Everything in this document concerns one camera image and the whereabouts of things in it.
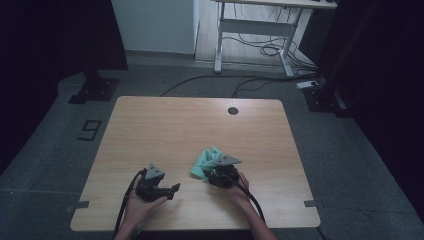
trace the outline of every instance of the cloth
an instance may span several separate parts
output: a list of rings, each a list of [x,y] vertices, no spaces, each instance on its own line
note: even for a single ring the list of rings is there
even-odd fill
[[[213,146],[211,149],[204,149],[200,153],[190,172],[201,178],[204,182],[206,182],[208,178],[203,173],[203,170],[210,171],[211,168],[216,166],[215,160],[219,159],[222,156],[223,154],[221,150],[219,150],[215,146]]]

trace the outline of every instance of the tabletop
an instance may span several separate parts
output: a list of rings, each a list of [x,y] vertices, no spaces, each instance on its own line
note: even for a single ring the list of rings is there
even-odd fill
[[[313,0],[212,0],[215,2],[224,3],[241,3],[241,4],[256,4],[256,5],[272,5],[272,6],[286,6],[286,7],[299,7],[299,8],[313,8],[313,9],[335,9],[336,2],[327,2],[326,0],[313,1]]]
[[[234,107],[238,113],[230,114]],[[165,172],[160,187],[181,183],[174,199],[156,208],[145,230],[247,229],[225,191],[190,173],[212,146],[242,163],[270,228],[317,227],[311,190],[278,100],[120,97],[104,133],[80,201],[74,231],[113,230],[134,175],[150,163]]]

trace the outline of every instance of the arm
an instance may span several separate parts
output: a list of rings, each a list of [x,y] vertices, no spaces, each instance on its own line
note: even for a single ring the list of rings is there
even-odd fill
[[[242,172],[239,172],[239,174],[242,180],[240,181],[240,184],[245,185],[245,187],[249,189],[249,182],[247,181],[246,177]],[[256,210],[253,208],[249,197],[246,196],[245,193],[243,193],[236,186],[232,186],[227,190],[227,192],[231,200],[243,211],[255,240],[277,240],[271,229],[268,228]]]
[[[140,178],[137,179],[134,186],[137,186]],[[114,240],[130,240],[137,226],[146,219],[149,213],[167,200],[167,197],[161,197],[154,202],[144,202],[135,194],[135,189],[132,190],[125,207],[124,220]]]

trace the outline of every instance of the floor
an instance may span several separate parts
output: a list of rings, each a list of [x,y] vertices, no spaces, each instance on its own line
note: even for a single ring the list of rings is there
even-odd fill
[[[107,122],[119,96],[231,97],[240,79],[251,82],[239,98],[279,99],[283,104],[314,199],[315,228],[273,229],[278,239],[424,239],[424,226],[381,158],[353,119],[310,112],[296,83],[281,68],[228,64],[221,75],[211,63],[128,56],[129,71],[102,71],[120,84],[110,102],[70,105],[82,74],[63,79],[43,122],[0,176],[0,239],[110,239],[112,232],[74,232],[72,207],[79,201]],[[79,141],[86,120],[101,120],[92,142]]]

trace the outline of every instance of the white wall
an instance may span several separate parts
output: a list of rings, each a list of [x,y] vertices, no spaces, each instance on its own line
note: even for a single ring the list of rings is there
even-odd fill
[[[125,50],[193,54],[198,0],[112,0]]]

